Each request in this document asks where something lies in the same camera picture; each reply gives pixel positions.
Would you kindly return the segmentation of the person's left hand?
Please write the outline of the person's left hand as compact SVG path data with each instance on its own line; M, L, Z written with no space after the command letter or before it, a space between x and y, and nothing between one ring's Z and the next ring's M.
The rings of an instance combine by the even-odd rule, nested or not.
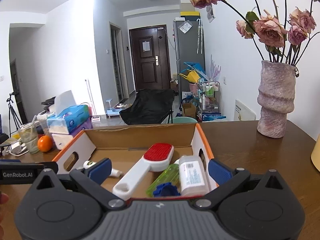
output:
M0 215L0 239L3 239L3 236L4 236L4 229L3 229L3 226L2 226L2 222L3 222L3 219L4 219L4 210L3 210L3 205L6 204L9 200L9 197L7 194L5 193L2 193L1 192L1 195L0 195L0 205L1 205L1 215Z

